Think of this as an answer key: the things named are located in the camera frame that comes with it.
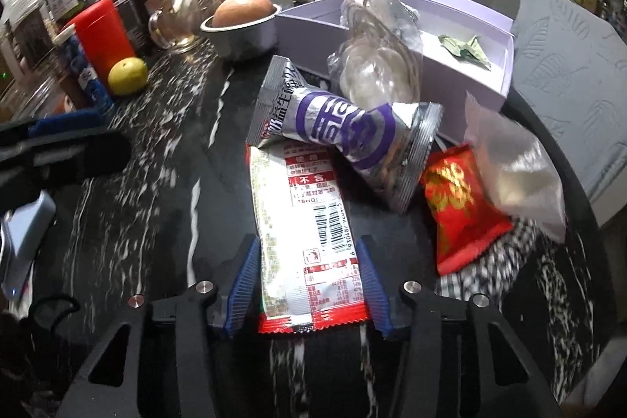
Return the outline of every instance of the blue cylindrical container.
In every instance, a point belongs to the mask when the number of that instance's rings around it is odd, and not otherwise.
[[[101,115],[109,114],[114,107],[114,101],[100,81],[92,63],[89,62],[83,45],[76,35],[74,24],[61,31],[54,39],[54,44],[65,57],[70,72],[87,97],[92,100],[93,106]]]

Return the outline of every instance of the white and red snack wrapper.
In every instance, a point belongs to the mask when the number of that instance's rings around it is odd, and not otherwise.
[[[368,319],[355,244],[326,148],[292,140],[250,148],[261,239],[260,333]]]

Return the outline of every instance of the purple logo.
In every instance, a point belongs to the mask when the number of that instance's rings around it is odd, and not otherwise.
[[[326,100],[313,122],[311,132],[305,127],[306,114],[311,102],[325,96]],[[394,139],[396,124],[389,105],[383,105],[370,112],[355,109],[349,113],[352,103],[327,92],[311,92],[303,98],[296,114],[296,129],[299,136],[309,142],[318,142],[336,146],[344,156],[353,162],[356,169],[371,168],[388,152]],[[354,161],[350,153],[355,150],[367,150],[377,136],[377,130],[383,130],[379,145],[366,158]]]

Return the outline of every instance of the tabletop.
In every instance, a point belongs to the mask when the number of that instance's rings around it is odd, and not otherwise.
[[[82,307],[57,329],[62,342],[48,346],[57,388],[129,296],[182,293],[256,232],[245,138],[269,62],[232,69],[208,43],[162,56],[149,88],[112,121],[133,141],[127,169],[54,194],[57,218],[36,262],[34,298],[64,292]],[[612,334],[609,269],[590,205],[557,145],[515,92],[503,112],[538,134],[564,183],[566,245],[538,244],[502,305],[562,400]],[[433,288],[435,226],[424,200],[399,216],[372,200],[350,170],[340,174],[353,236],[370,234],[378,246],[409,254],[416,280]],[[217,379],[226,416],[374,417],[385,414],[399,356],[400,343],[363,323],[308,335],[249,331],[220,343],[214,359],[218,373],[231,375]]]

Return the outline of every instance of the chair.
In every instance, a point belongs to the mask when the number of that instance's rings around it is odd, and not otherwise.
[[[512,34],[513,87],[557,141],[603,225],[627,203],[627,186],[614,189],[627,185],[627,174],[616,180],[627,163],[627,45],[571,0],[520,0]]]

